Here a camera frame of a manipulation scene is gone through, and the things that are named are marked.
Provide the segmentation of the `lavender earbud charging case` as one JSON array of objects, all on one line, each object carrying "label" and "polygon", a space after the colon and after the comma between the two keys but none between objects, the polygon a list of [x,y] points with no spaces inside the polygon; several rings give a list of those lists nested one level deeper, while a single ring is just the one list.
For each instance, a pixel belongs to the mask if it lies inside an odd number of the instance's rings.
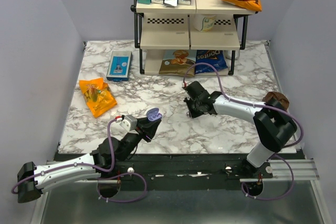
[{"label": "lavender earbud charging case", "polygon": [[162,118],[159,108],[149,109],[146,113],[146,117],[149,121],[154,122]]}]

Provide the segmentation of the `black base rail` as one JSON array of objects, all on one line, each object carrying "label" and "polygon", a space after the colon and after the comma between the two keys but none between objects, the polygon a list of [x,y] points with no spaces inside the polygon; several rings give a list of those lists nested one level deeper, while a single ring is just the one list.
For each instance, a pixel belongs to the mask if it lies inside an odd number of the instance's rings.
[{"label": "black base rail", "polygon": [[238,190],[240,181],[272,178],[270,164],[251,168],[245,154],[136,154],[115,161],[109,173],[98,172],[102,182],[121,174],[121,189],[148,190]]}]

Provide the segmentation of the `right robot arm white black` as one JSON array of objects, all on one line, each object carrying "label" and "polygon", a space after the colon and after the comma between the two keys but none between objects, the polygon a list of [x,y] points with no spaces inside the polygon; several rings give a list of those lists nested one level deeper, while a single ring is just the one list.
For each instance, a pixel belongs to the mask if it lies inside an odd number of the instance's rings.
[{"label": "right robot arm white black", "polygon": [[249,178],[260,172],[260,167],[275,153],[284,148],[298,127],[279,101],[248,102],[234,99],[223,92],[209,93],[198,81],[184,85],[188,98],[189,115],[197,118],[203,114],[229,115],[255,125],[259,143],[241,165],[242,173]]}]

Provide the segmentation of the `beige black shelf rack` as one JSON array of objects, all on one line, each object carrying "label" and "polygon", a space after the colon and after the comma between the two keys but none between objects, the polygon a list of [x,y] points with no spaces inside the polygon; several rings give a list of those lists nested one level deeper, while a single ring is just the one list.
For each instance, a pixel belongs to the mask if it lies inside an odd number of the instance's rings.
[{"label": "beige black shelf rack", "polygon": [[[248,17],[253,11],[220,0],[192,0],[191,5],[167,7],[133,0],[134,46],[139,51],[139,72],[157,75],[166,49],[209,49],[231,52],[229,75],[237,53],[245,49]],[[202,33],[193,27],[196,15],[214,14],[215,27]]]}]

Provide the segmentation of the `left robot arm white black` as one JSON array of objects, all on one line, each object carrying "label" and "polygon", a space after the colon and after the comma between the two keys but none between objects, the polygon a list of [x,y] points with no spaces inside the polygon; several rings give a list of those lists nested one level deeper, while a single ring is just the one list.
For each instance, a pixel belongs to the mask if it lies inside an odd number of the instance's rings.
[{"label": "left robot arm white black", "polygon": [[62,183],[89,178],[112,179],[116,175],[116,163],[125,161],[141,140],[152,141],[161,122],[161,115],[156,119],[117,116],[108,123],[107,138],[91,153],[51,165],[25,163],[11,193],[17,195],[19,203],[26,203]]}]

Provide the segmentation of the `gold brown snack bag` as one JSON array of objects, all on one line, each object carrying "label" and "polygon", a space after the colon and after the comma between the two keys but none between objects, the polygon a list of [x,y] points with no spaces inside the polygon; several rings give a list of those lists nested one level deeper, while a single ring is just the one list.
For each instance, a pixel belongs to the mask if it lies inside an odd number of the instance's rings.
[{"label": "gold brown snack bag", "polygon": [[183,76],[196,63],[196,50],[166,50],[161,62],[159,74]]}]

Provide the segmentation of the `blue Doritos bag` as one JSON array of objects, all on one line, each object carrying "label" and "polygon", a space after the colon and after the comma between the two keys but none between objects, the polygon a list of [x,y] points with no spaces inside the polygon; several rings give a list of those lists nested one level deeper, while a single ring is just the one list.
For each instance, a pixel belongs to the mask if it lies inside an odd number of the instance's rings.
[{"label": "blue Doritos bag", "polygon": [[[222,50],[197,50],[196,63],[207,63],[212,65],[217,71],[228,68]],[[203,74],[214,72],[214,70],[206,65],[198,65],[195,67],[195,74]]]}]

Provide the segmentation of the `blue razor box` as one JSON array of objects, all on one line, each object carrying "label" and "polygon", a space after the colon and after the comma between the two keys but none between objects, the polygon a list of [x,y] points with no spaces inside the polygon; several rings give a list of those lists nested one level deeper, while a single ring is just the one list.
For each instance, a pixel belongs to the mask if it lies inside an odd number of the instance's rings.
[{"label": "blue razor box", "polygon": [[106,79],[114,82],[128,81],[131,62],[131,51],[112,51]]}]

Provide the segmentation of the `orange candy bag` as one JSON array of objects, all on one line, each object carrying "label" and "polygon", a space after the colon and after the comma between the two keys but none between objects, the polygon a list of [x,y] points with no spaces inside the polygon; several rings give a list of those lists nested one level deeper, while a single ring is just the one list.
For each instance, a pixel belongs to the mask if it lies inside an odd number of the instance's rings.
[{"label": "orange candy bag", "polygon": [[80,80],[79,88],[86,105],[95,118],[102,116],[117,105],[109,85],[104,82],[103,78]]}]

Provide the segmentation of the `white yogurt cup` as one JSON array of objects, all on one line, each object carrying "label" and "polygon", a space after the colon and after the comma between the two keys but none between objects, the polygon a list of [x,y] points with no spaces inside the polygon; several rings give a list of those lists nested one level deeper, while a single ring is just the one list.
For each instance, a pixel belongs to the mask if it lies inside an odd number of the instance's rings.
[{"label": "white yogurt cup", "polygon": [[200,32],[210,31],[216,22],[216,15],[214,14],[195,14],[193,18],[193,26]]}]

